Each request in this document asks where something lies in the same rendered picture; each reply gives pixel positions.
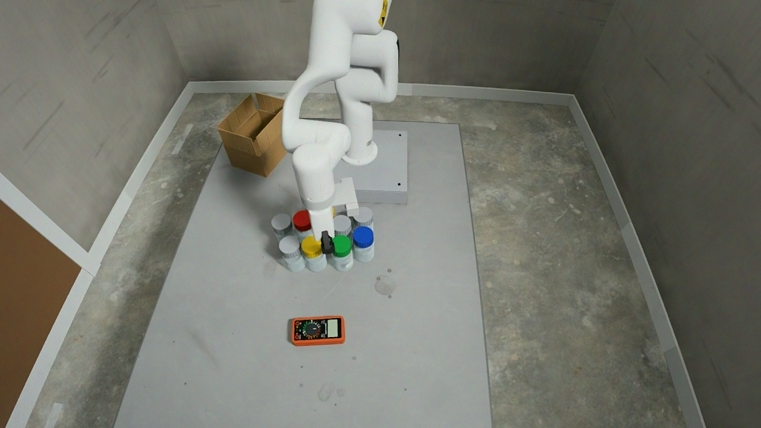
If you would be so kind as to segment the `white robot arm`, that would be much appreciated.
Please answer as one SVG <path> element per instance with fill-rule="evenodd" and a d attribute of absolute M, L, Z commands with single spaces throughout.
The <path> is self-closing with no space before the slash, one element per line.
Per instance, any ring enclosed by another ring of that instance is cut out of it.
<path fill-rule="evenodd" d="M 348 217 L 359 216 L 353 178 L 334 184 L 332 171 L 341 158 L 365 165 L 377 157 L 369 101 L 391 103 L 398 88 L 398 38 L 383 30 L 391 2 L 313 2 L 307 68 L 289 89 L 282 109 L 282 145 L 293 154 L 301 202 L 310 210 L 344 205 Z M 305 96 L 332 80 L 341 123 L 299 119 Z"/>

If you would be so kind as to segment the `bottle with red cap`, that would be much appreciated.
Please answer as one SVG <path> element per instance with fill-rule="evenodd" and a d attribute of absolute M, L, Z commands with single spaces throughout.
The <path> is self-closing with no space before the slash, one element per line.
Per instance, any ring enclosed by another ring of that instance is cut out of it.
<path fill-rule="evenodd" d="M 297 238 L 301 244 L 306 237 L 313 235 L 312 223 L 310 223 L 308 211 L 301 210 L 296 212 L 293 216 L 293 222 L 296 228 Z"/>

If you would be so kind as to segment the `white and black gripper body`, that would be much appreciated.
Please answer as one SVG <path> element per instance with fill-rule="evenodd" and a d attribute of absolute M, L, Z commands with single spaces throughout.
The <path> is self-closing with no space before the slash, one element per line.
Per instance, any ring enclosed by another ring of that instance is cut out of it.
<path fill-rule="evenodd" d="M 307 207 L 305 208 L 308 210 L 310 223 L 312 223 L 312 231 L 315 241 L 321 240 L 322 231 L 328 231 L 329 236 L 334 238 L 334 213 L 332 212 L 332 207 L 329 206 L 324 210 L 310 210 Z"/>

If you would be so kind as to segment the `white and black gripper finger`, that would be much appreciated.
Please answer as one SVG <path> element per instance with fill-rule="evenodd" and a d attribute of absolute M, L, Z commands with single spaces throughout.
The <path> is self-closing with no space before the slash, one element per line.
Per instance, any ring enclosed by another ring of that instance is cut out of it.
<path fill-rule="evenodd" d="M 320 245 L 322 254 L 332 254 L 335 252 L 334 242 L 332 241 L 332 238 L 331 241 L 329 241 L 329 238 L 331 238 L 331 236 L 327 234 L 327 231 L 322 231 L 322 239 Z"/>

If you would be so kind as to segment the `brown cardboard box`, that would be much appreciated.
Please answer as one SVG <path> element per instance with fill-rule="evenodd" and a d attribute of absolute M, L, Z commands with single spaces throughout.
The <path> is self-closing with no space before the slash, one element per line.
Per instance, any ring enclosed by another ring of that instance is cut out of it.
<path fill-rule="evenodd" d="M 268 178 L 287 154 L 282 145 L 284 103 L 270 96 L 256 98 L 259 109 L 252 96 L 247 96 L 221 120 L 218 131 L 232 167 Z"/>

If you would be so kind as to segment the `white bottle with green cap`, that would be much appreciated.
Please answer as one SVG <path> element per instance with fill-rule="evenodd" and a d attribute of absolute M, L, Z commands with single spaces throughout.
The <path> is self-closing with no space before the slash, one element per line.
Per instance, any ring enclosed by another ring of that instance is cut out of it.
<path fill-rule="evenodd" d="M 350 270 L 353 266 L 353 250 L 350 239 L 344 235 L 337 235 L 332 241 L 335 246 L 335 252 L 332 254 L 335 270 L 341 272 Z"/>

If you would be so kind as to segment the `white bottle with grey cap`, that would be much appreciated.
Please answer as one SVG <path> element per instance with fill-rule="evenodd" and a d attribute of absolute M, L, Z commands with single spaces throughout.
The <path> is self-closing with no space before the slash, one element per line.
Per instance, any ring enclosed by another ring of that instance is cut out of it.
<path fill-rule="evenodd" d="M 279 249 L 282 252 L 283 260 L 292 272 L 299 272 L 304 269 L 306 260 L 299 240 L 294 236 L 287 236 L 279 242 Z"/>
<path fill-rule="evenodd" d="M 359 216 L 353 216 L 354 230 L 360 226 L 367 226 L 373 231 L 373 212 L 369 207 L 359 207 Z"/>
<path fill-rule="evenodd" d="M 287 237 L 287 236 L 297 237 L 293 227 L 293 222 L 291 221 L 291 218 L 287 214 L 283 214 L 283 213 L 278 214 L 272 219 L 271 223 L 272 223 L 273 230 L 275 231 L 276 239 L 278 240 L 278 245 L 279 245 L 279 242 L 283 239 L 283 237 Z"/>
<path fill-rule="evenodd" d="M 344 235 L 351 241 L 351 247 L 353 247 L 353 230 L 351 229 L 351 220 L 347 216 L 334 217 L 334 234 Z"/>

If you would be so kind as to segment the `orange digital multimeter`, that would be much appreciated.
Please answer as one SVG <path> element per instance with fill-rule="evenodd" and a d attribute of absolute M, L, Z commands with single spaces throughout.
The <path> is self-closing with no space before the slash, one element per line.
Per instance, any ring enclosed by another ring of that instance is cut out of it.
<path fill-rule="evenodd" d="M 291 339 L 296 347 L 343 344 L 345 342 L 344 319 L 341 315 L 293 319 Z"/>

